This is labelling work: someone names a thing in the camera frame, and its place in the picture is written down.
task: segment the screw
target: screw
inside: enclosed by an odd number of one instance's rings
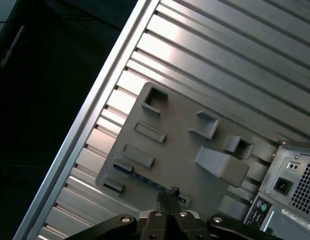
[[[123,223],[128,223],[129,221],[130,221],[131,219],[129,218],[129,217],[123,217],[122,219],[121,219],[121,221],[123,222]]]
[[[186,212],[186,211],[181,211],[181,212],[179,213],[179,215],[180,215],[181,217],[186,217],[186,216],[187,216],[187,212]]]
[[[220,217],[216,216],[216,217],[213,218],[213,221],[215,223],[221,223],[221,222],[223,222],[223,219],[221,219]]]

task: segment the slotted aluminum table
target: slotted aluminum table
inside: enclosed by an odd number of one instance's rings
[[[310,2],[139,0],[14,240],[59,240],[140,209],[95,177],[146,82],[172,88],[264,139],[219,210],[242,219],[281,139],[310,142]]]

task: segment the usb port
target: usb port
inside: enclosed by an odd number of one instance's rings
[[[256,222],[258,222],[260,220],[261,216],[262,215],[260,215],[260,214],[257,215]]]
[[[254,212],[254,214],[253,214],[253,219],[256,218],[256,215],[257,215],[257,211]]]

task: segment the label sticker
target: label sticker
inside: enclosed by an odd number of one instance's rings
[[[294,214],[290,213],[289,211],[282,209],[281,213],[289,217],[290,219],[294,220],[295,222],[302,225],[304,228],[310,230],[310,224],[303,219],[300,219],[299,217],[295,216]]]

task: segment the dark floor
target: dark floor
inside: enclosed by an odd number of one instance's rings
[[[1,240],[14,236],[136,1],[71,2],[105,23],[39,3],[0,70]]]

